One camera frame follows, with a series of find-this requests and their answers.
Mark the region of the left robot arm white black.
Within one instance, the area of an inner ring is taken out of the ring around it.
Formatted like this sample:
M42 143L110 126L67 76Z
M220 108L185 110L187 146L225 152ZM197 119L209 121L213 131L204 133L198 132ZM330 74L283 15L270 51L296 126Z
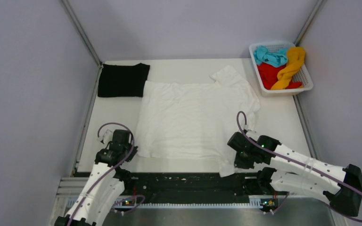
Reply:
M112 140L97 152L90 176L70 210L56 226L100 226L121 194L132 190L129 172L120 166L137 151L130 130L117 129Z

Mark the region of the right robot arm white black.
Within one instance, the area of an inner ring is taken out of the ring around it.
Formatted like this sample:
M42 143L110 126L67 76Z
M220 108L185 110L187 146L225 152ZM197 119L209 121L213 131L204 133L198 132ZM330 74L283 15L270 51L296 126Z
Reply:
M235 132L227 144L237 153L234 161L237 168L253 169L260 163L266 165L258 171L257 182L253 185L261 193L305 195L328 204L346 216L358 216L362 197L342 183L362 192L362 171L359 167L352 164L340 167L321 162L265 135L250 142L242 133Z

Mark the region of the white t shirt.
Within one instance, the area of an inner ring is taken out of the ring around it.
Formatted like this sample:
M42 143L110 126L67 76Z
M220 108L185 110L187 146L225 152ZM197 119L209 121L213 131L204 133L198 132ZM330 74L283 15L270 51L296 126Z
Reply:
M139 156L215 159L221 177L234 174L236 152L227 145L238 126L254 129L260 101L232 66L212 74L212 83L144 86L135 137Z

